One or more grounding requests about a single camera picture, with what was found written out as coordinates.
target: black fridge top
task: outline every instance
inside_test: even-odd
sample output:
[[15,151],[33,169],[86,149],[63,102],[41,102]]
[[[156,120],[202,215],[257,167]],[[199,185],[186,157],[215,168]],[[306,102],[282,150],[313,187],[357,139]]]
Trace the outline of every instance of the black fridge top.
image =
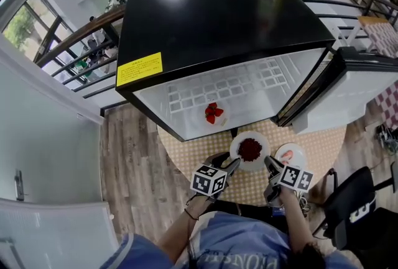
[[[118,67],[161,53],[161,72],[131,77],[129,88],[135,91],[268,55],[325,47],[334,41],[301,0],[128,0]],[[117,86],[128,81],[119,81]]]

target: mini fridge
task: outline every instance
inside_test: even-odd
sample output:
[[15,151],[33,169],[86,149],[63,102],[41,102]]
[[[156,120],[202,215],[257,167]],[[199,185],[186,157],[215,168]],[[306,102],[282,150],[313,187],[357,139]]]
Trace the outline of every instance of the mini fridge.
[[[334,42],[301,0],[128,0],[116,90],[180,141],[268,118],[327,129],[341,113],[322,115],[359,113],[398,70]],[[214,124],[210,103],[224,110]]]

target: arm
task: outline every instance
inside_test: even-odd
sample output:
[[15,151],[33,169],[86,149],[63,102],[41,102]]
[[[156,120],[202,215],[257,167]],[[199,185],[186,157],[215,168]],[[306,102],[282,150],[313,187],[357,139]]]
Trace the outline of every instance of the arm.
[[[186,210],[193,218],[198,219],[210,204],[211,202],[209,202],[207,196],[195,196]],[[157,246],[169,256],[173,263],[178,260],[189,243],[195,223],[196,220],[192,219],[183,211],[180,217],[167,229],[167,232],[156,243]]]
[[281,186],[280,200],[285,207],[292,251],[293,253],[301,252],[306,245],[314,243],[308,222],[305,220],[296,195],[291,189]]

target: wooden handrail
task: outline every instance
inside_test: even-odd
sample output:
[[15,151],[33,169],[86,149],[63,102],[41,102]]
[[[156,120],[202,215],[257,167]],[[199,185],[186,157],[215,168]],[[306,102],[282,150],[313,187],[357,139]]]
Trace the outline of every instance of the wooden handrail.
[[[398,6],[389,1],[386,1],[386,0],[374,0],[374,1],[385,4],[385,5],[398,11]],[[39,67],[43,67],[49,61],[53,60],[56,56],[58,56],[59,54],[64,52],[66,49],[68,49],[75,43],[81,41],[85,37],[89,36],[96,30],[101,29],[104,26],[107,26],[110,23],[123,18],[125,8],[126,8],[125,5],[120,5],[119,7],[113,9],[112,11],[109,11],[109,12],[99,16],[92,22],[89,22],[87,25],[84,25],[82,28],[80,28],[76,32],[72,33],[63,42],[59,43],[56,47],[54,47],[51,51],[49,51],[46,55],[44,55],[43,58],[41,58],[37,62],[37,65]]]
[[102,14],[101,16],[94,19],[92,22],[84,25],[82,28],[78,29],[76,32],[72,33],[64,41],[60,42],[57,46],[51,49],[48,54],[44,55],[36,64],[39,67],[43,67],[48,62],[53,60],[56,56],[64,52],[66,49],[86,38],[98,29],[103,28],[110,23],[113,23],[124,16],[125,5],[120,5],[119,7],[112,9],[111,11]]

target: yellow warning label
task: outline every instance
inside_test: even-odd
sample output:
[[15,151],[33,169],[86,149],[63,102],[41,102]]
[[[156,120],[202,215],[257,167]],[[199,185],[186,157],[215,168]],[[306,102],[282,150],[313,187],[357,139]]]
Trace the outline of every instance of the yellow warning label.
[[162,71],[162,54],[160,52],[154,53],[119,66],[116,86],[161,73]]

